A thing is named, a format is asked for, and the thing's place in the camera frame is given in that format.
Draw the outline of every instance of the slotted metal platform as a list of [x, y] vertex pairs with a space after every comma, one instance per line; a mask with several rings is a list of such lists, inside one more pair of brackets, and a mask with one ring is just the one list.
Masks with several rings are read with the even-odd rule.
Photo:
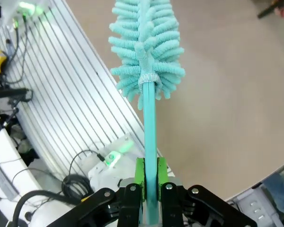
[[[77, 153], [101, 149], [126, 133], [143, 149], [144, 132], [67, 4], [51, 3], [43, 14], [28, 19], [24, 76], [12, 87], [34, 91], [31, 102], [18, 105], [18, 118], [51, 171], [66, 175]], [[6, 39], [15, 44], [15, 33], [2, 23], [0, 50], [6, 50]], [[7, 72], [9, 81], [22, 74], [25, 41], [21, 32], [15, 62]], [[73, 165], [77, 173], [80, 158]]]

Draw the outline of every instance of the bolt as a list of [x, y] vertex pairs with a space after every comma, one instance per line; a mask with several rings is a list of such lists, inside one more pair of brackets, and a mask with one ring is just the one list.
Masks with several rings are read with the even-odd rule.
[[193, 194], [199, 194], [199, 190], [198, 190], [197, 188], [193, 188], [193, 189], [191, 190], [191, 192], [192, 192]]
[[166, 185], [166, 189], [167, 189], [167, 190], [172, 189], [172, 185], [171, 185], [171, 184], [167, 184], [167, 185]]

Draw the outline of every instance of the beige floor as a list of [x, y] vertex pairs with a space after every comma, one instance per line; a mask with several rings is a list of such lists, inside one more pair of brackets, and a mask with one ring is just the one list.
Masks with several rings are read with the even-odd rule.
[[[107, 67], [119, 66], [107, 42], [114, 0], [67, 2]], [[250, 0], [172, 3], [187, 76], [157, 102], [158, 147], [186, 187], [226, 199], [284, 164], [284, 28], [257, 20]]]

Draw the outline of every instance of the blue fabric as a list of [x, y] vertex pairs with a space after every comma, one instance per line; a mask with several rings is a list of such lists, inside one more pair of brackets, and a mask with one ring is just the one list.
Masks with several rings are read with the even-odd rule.
[[277, 205], [277, 208], [284, 213], [284, 180], [278, 174], [272, 174], [270, 177], [262, 182], [271, 195]]
[[111, 50], [122, 66], [111, 69], [120, 77], [117, 88], [132, 101], [139, 95], [143, 107], [143, 83], [155, 82], [155, 97], [170, 98], [185, 71], [178, 63], [184, 49], [179, 47], [180, 33], [169, 0], [117, 0], [112, 10], [117, 21], [109, 28], [121, 37], [110, 37]]

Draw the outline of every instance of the thick black hose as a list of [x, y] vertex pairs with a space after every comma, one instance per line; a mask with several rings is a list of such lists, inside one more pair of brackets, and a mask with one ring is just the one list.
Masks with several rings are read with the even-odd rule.
[[24, 203], [28, 199], [30, 199], [30, 198], [32, 198], [36, 195], [46, 196], [48, 198], [52, 198], [54, 200], [65, 202], [65, 203], [75, 205], [75, 206], [78, 205], [81, 202], [81, 200], [78, 200], [78, 199], [75, 199], [75, 198], [68, 198], [68, 197], [58, 195], [56, 193], [45, 191], [45, 190], [31, 191], [31, 192], [25, 194], [24, 196], [22, 196], [21, 199], [19, 200], [19, 202], [17, 203], [15, 211], [14, 211], [14, 215], [13, 215], [12, 227], [18, 227], [19, 215], [20, 215], [20, 211], [21, 211]]

